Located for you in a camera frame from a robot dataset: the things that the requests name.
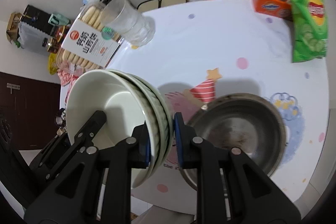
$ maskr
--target red round logo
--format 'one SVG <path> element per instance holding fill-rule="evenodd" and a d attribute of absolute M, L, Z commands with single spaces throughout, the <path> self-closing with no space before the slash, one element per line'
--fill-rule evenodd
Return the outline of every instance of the red round logo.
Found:
<path fill-rule="evenodd" d="M 72 31 L 72 32 L 70 33 L 70 38 L 71 38 L 72 40 L 76 40 L 76 39 L 78 39 L 78 38 L 79 38 L 79 32 L 77 32 L 77 31 Z"/>

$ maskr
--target drinking glass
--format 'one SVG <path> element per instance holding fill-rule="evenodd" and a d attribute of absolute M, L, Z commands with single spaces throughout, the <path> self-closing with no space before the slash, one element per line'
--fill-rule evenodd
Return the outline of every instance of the drinking glass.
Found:
<path fill-rule="evenodd" d="M 155 33 L 154 20 L 143 17 L 128 0 L 112 0 L 103 10 L 100 21 L 139 47 L 146 45 Z"/>

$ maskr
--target orange box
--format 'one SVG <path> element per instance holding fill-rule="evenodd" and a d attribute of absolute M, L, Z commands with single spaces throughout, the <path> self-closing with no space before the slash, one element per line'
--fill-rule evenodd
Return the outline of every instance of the orange box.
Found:
<path fill-rule="evenodd" d="M 292 20 L 290 0 L 253 0 L 256 12 Z"/>

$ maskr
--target blue cartoon character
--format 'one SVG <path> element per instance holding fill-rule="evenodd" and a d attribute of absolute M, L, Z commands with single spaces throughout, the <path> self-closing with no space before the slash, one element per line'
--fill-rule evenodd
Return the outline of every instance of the blue cartoon character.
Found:
<path fill-rule="evenodd" d="M 281 165 L 289 162 L 295 155 L 303 139 L 305 120 L 303 118 L 298 101 L 288 93 L 275 93 L 269 101 L 280 112 L 286 126 L 286 147 Z"/>

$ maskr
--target table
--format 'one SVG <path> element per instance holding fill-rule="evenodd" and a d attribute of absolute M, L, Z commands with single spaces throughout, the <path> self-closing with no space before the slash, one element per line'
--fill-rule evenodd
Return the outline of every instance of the table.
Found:
<path fill-rule="evenodd" d="M 297 200 L 314 172 L 328 123 L 325 59 L 291 63 L 293 24 L 255 13 L 251 0 L 198 1 L 145 15 L 155 20 L 152 41 L 136 50 L 122 44 L 109 67 L 147 80 L 168 94 L 175 110 L 181 107 L 181 94 L 209 75 L 216 97 L 247 92 L 270 100 L 287 135 L 282 163 L 271 179 L 291 201 Z M 178 169 L 173 147 L 167 161 L 132 194 L 195 214 L 197 193 Z"/>

